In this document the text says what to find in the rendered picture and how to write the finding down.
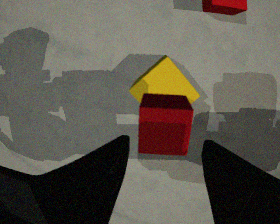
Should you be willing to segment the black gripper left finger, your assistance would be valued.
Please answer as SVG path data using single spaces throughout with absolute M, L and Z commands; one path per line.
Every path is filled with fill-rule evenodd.
M 27 174 L 0 166 L 0 207 L 34 224 L 107 224 L 130 153 L 130 136 L 54 171 Z

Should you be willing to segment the dark red cube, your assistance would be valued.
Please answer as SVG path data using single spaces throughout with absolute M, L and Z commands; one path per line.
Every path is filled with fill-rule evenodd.
M 139 153 L 186 156 L 192 116 L 194 109 L 186 96 L 144 93 L 140 106 Z
M 234 16 L 247 11 L 246 0 L 202 0 L 202 12 L 222 13 Z

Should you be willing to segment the yellow cube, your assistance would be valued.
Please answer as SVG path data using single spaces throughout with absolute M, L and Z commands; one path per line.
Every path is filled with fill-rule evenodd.
M 167 56 L 162 56 L 154 66 L 146 69 L 140 78 L 137 78 L 129 91 L 141 103 L 144 93 L 177 94 L 186 96 L 191 104 L 200 94 L 195 87 L 179 71 Z

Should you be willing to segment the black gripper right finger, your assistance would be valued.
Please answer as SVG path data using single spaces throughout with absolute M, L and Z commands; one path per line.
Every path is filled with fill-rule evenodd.
M 211 139 L 201 157 L 215 224 L 280 224 L 280 179 Z

